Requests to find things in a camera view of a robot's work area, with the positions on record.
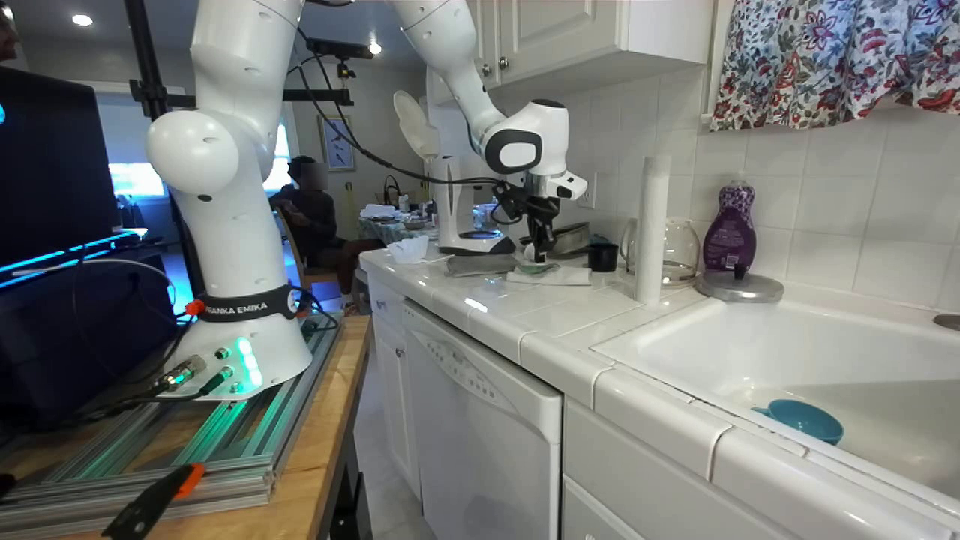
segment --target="paper towel roll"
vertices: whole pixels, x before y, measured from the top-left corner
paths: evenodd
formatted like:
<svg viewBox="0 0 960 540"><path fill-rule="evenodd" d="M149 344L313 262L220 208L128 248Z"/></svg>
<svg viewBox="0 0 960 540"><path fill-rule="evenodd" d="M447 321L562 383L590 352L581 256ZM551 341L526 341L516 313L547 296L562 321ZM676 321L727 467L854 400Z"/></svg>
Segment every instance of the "paper towel roll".
<svg viewBox="0 0 960 540"><path fill-rule="evenodd" d="M640 179L640 218L635 218L635 301L660 306L662 287L662 230L670 203L670 164L666 153L649 157Z"/></svg>

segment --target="white countertop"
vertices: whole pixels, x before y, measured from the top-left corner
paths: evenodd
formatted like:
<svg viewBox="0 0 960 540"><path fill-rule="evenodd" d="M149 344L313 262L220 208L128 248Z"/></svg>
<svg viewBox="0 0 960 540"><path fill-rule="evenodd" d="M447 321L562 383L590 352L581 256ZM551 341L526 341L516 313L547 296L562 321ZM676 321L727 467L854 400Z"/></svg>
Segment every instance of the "white countertop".
<svg viewBox="0 0 960 540"><path fill-rule="evenodd" d="M566 400L597 411L625 433L644 433L644 445L679 466L714 481L721 438L731 430L743 438L759 435L767 448L782 451L798 467L849 484L849 505L859 505L859 489L882 492L885 500L906 505L921 515L938 515L960 528L960 505L932 489L904 484L877 466L854 467L860 460L822 445L811 445L791 430L772 430L762 419L716 408L712 400L651 377L635 366L625 366L594 352L594 344L640 331L651 321L712 306L692 287L662 287L662 304L649 309L625 294L622 276L590 276L589 287L562 284L516 284L503 276L447 276L445 258L400 267L383 252L362 252L362 270L376 270L383 287L420 304L453 328L465 331L486 347L503 355L516 366L559 388ZM789 291L791 296L818 301L859 313L854 301L830 301L817 291ZM898 321L923 321L923 313L889 309Z"/></svg>

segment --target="computer monitor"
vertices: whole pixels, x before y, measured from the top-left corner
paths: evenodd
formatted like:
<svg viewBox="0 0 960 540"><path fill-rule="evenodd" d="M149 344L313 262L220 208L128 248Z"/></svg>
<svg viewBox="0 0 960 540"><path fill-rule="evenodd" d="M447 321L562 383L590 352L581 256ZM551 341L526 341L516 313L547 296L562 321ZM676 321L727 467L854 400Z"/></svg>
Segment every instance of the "computer monitor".
<svg viewBox="0 0 960 540"><path fill-rule="evenodd" d="M115 224L93 87L0 69L0 264Z"/></svg>

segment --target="soap dispenser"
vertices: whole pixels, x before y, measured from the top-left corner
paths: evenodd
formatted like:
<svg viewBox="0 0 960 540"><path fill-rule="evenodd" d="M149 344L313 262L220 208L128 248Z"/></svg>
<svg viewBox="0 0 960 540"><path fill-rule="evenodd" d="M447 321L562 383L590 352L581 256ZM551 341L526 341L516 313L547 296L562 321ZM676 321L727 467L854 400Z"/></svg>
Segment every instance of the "soap dispenser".
<svg viewBox="0 0 960 540"><path fill-rule="evenodd" d="M750 218L752 189L743 179L721 189L721 213L706 235L701 262L709 273L731 273L743 279L757 256L757 230Z"/></svg>

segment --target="upper cabinet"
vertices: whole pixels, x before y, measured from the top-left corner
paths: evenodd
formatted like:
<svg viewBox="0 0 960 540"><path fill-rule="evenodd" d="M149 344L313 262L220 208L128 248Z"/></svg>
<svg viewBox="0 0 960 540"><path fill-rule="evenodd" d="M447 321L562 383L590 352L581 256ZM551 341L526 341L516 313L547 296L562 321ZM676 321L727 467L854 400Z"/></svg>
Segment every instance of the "upper cabinet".
<svg viewBox="0 0 960 540"><path fill-rule="evenodd" d="M471 0L471 12L486 87L538 94L709 62L714 0Z"/></svg>

